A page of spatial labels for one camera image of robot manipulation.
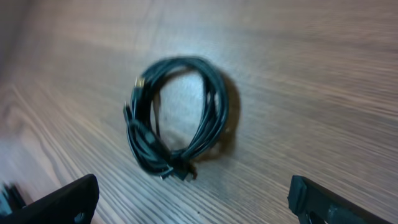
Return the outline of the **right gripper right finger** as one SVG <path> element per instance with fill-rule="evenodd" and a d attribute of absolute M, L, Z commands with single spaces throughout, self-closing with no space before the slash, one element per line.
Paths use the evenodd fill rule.
<path fill-rule="evenodd" d="M 300 224 L 391 224 L 304 176 L 292 177 L 287 199 Z"/>

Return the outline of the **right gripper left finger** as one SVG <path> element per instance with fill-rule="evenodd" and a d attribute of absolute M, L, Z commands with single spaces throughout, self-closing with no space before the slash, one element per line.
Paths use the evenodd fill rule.
<path fill-rule="evenodd" d="M 1 184 L 1 224 L 90 224 L 100 197 L 95 175 L 87 174 L 28 204 L 16 184 Z"/>

